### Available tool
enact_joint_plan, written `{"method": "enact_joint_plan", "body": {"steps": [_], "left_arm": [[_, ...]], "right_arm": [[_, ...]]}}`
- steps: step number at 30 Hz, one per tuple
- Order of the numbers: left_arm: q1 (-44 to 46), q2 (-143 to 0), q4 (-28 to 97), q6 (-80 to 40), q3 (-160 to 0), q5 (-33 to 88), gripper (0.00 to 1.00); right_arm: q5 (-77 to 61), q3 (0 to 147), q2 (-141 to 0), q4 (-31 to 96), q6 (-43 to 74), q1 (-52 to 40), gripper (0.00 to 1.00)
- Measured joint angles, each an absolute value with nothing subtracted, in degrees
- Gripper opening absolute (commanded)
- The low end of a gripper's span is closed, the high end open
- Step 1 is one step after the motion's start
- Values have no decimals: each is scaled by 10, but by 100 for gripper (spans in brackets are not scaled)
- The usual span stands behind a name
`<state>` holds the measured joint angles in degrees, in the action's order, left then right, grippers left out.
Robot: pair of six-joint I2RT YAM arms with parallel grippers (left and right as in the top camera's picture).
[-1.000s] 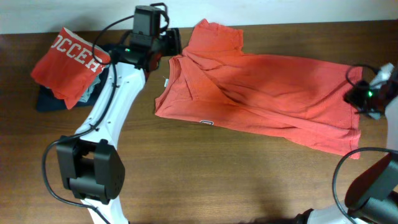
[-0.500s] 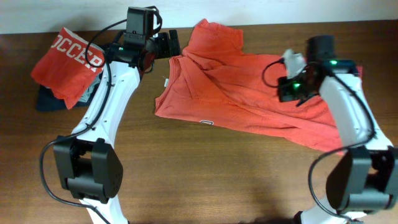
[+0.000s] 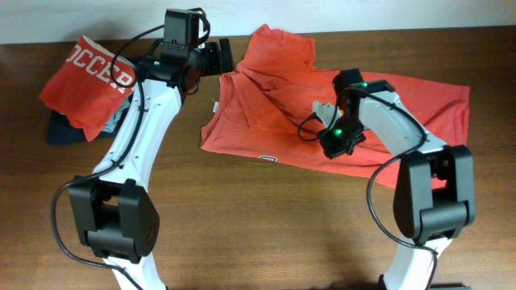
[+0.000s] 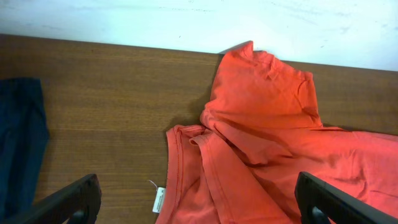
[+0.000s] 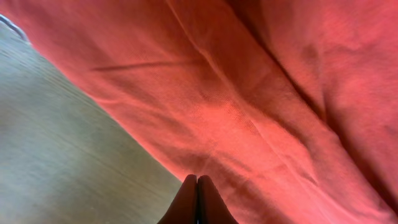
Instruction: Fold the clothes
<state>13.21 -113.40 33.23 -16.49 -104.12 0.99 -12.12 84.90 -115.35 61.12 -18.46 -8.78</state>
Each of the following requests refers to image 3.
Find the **orange t-shirt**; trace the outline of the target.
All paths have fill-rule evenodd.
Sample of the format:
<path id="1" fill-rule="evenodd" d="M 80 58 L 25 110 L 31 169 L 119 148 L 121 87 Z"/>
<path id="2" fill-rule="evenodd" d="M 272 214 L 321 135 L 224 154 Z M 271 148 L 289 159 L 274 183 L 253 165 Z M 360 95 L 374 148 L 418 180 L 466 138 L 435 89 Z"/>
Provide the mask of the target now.
<path id="1" fill-rule="evenodd" d="M 323 128 L 308 121 L 315 101 L 335 102 L 337 71 L 314 66 L 313 38 L 264 24 L 252 35 L 234 72 L 219 78 L 220 98 L 212 120 L 202 128 L 201 148 L 216 153 L 370 177 L 391 154 L 374 135 L 351 155 L 328 159 L 314 134 Z M 436 137 L 451 146 L 465 144 L 470 88 L 381 72 L 363 72 L 366 81 L 387 80 L 404 106 Z"/>

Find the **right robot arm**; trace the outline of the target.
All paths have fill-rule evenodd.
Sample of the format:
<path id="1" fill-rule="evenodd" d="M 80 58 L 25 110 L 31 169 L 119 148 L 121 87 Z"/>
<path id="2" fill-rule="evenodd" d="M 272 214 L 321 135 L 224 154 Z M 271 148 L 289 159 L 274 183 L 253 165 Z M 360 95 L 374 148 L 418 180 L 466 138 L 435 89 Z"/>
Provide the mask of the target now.
<path id="1" fill-rule="evenodd" d="M 332 84 L 335 104 L 313 104 L 313 117 L 324 125 L 317 135 L 324 155 L 351 155 L 365 131 L 372 131 L 391 154 L 368 181 L 370 209 L 375 179 L 389 165 L 399 165 L 393 215 L 401 235 L 377 223 L 398 245 L 378 287 L 429 289 L 440 255 L 476 217 L 472 153 L 433 135 L 386 80 L 365 81 L 353 68 L 340 71 Z"/>

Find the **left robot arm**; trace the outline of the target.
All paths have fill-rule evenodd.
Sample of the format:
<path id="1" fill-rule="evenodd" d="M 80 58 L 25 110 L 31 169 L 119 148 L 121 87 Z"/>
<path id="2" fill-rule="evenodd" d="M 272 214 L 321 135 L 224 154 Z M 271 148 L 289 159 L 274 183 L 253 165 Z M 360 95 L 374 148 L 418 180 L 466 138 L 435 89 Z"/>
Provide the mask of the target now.
<path id="1" fill-rule="evenodd" d="M 201 8 L 169 9 L 162 38 L 136 62 L 126 117 L 102 161 L 88 176 L 75 176 L 69 191 L 77 236 L 110 269 L 122 289 L 164 289 L 153 248 L 160 217 L 148 195 L 152 166 L 164 135 L 201 77 L 234 68 L 228 39 L 210 42 Z"/>

